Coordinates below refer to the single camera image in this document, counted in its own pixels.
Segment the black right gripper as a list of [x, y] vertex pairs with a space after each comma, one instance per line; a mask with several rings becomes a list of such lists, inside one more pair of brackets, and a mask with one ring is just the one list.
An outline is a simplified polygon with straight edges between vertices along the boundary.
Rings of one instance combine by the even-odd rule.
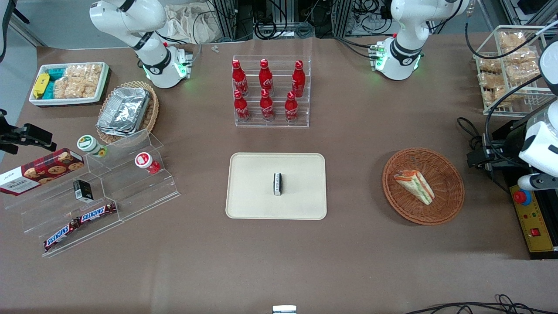
[[18, 143], [24, 146], [36, 146], [44, 148], [50, 152], [57, 150], [57, 144], [52, 141], [52, 133], [32, 125], [24, 124], [23, 127], [17, 128], [12, 126], [6, 120], [7, 111], [0, 110], [0, 149], [1, 151], [16, 155], [19, 147]]

